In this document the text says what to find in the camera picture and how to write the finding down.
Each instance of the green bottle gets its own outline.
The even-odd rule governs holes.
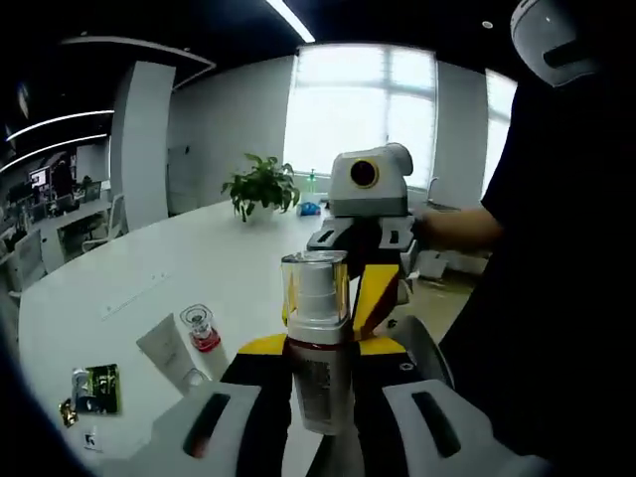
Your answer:
[[[311,170],[307,178],[307,192],[310,194],[316,193],[316,174],[314,174],[314,169]]]

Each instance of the spray bottle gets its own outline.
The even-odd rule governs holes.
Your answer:
[[[353,422],[349,275],[345,251],[282,259],[287,335],[305,427],[335,435]]]

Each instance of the floor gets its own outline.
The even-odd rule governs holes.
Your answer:
[[[435,343],[439,343],[466,304],[474,281],[453,272],[444,273],[439,282],[418,279],[405,311],[419,318]]]

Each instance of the person's arm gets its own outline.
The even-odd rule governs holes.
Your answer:
[[[459,250],[492,248],[504,231],[486,209],[428,212],[419,227],[430,246]]]

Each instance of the round table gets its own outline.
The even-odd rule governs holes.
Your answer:
[[[280,259],[304,249],[323,218],[274,213],[251,226],[230,203],[198,209],[118,238],[46,276],[23,295],[19,348],[27,383],[69,446],[88,465],[127,458],[150,438],[153,421],[181,395],[136,341],[170,313],[210,308],[229,361],[250,340],[281,333]],[[202,356],[189,344],[195,365]],[[72,369],[117,364],[121,413],[81,414],[65,428],[58,405],[69,398]],[[305,430],[292,394],[283,475],[304,475],[321,436]],[[82,448],[94,428],[102,452]]]

